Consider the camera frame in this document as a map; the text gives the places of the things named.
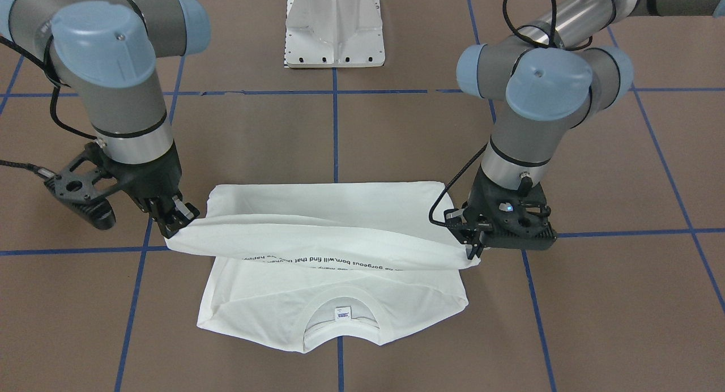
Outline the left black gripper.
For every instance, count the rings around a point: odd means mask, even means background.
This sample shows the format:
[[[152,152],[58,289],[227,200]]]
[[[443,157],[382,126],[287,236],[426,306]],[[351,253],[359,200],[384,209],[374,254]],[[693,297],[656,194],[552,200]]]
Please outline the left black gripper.
[[[491,181],[481,168],[478,169],[473,187],[464,207],[463,218],[468,224],[487,222],[498,235],[517,237],[549,237],[551,225],[548,217],[551,208],[541,184],[533,186],[525,196],[517,190],[501,188]],[[481,258],[487,248],[486,236],[489,225],[464,226],[463,242],[469,260]]]

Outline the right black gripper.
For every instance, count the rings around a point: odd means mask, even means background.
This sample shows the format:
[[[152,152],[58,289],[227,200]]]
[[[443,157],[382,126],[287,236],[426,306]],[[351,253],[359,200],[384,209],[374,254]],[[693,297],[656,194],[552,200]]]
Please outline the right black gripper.
[[[148,213],[166,239],[191,224],[201,213],[184,201],[179,184],[182,169],[176,146],[161,157],[141,164],[120,163],[105,157],[105,170],[130,198],[148,200]]]

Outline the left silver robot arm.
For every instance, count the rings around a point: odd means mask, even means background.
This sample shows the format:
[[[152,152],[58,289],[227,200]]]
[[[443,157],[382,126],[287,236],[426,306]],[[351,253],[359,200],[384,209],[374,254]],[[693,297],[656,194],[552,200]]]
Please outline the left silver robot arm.
[[[557,239],[541,187],[570,129],[611,107],[632,86],[631,59],[591,47],[593,34],[629,16],[723,16],[723,0],[551,0],[552,9],[499,44],[468,47],[457,64],[464,93],[498,100],[468,200],[443,215],[468,258],[485,248],[546,250]]]

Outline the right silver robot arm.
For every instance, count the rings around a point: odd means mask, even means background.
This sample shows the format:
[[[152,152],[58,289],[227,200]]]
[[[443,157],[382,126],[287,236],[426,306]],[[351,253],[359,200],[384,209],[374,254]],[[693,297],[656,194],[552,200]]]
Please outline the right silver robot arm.
[[[60,203],[96,229],[116,223],[107,198],[124,191],[165,238],[199,216],[179,189],[182,170],[156,60],[210,43],[197,0],[2,0],[2,44],[43,70],[54,90],[79,95],[93,127],[83,151],[58,173],[36,165]]]

